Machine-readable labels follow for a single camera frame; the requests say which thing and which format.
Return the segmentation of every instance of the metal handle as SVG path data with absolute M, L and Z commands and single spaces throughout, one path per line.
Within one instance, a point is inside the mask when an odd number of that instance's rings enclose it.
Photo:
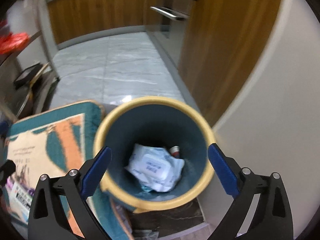
M 154 7 L 151 6 L 150 9 L 162 14 L 163 16 L 173 20 L 173 21 L 184 21 L 185 19 L 188 19 L 189 16 L 184 14 L 184 13 L 180 13 L 174 10 L 171 10 L 169 8 L 166 7 Z

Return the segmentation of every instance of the yellow rim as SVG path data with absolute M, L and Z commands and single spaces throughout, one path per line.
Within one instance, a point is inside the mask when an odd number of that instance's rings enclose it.
M 104 146 L 106 135 L 109 129 L 111 128 L 112 124 L 125 112 L 135 107 L 143 106 L 143 105 L 164 105 L 164 106 L 170 106 L 180 110 L 181 112 L 189 116 L 198 125 L 198 127 L 200 128 L 204 136 L 205 141 L 207 142 L 207 147 L 210 144 L 215 142 L 215 138 L 213 136 L 211 127 L 196 110 L 174 99 L 149 96 L 149 97 L 137 98 L 128 103 L 124 103 L 118 106 L 117 108 L 115 108 L 114 110 L 112 110 L 104 118 L 104 120 L 102 121 L 102 123 L 98 128 L 98 131 L 94 139 L 94 145 L 93 145 L 94 156 L 96 156 L 97 153 Z M 209 160 L 207 160 L 206 167 L 204 168 L 204 172 L 202 173 L 199 181 L 188 192 L 172 200 L 158 201 L 158 202 L 141 200 L 139 198 L 136 198 L 128 194 L 113 181 L 113 179 L 110 177 L 108 172 L 106 172 L 103 175 L 103 178 L 100 182 L 100 186 L 102 191 L 108 190 L 117 199 L 121 200 L 122 202 L 130 206 L 136 207 L 138 209 L 165 210 L 165 209 L 171 209 L 171 208 L 181 206 L 193 200 L 194 198 L 196 198 L 207 187 L 207 185 L 212 179 L 213 174 L 214 174 L 214 170 Z

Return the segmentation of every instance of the orange object on counter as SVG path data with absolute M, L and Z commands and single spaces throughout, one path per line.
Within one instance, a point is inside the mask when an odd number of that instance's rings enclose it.
M 0 54 L 22 50 L 28 41 L 28 33 L 9 33 L 6 37 L 0 37 Z

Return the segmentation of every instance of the wet wipes package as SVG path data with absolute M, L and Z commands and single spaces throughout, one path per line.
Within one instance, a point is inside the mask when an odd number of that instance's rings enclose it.
M 126 167 L 146 191 L 168 192 L 181 176 L 184 160 L 172 157 L 166 149 L 134 145 Z

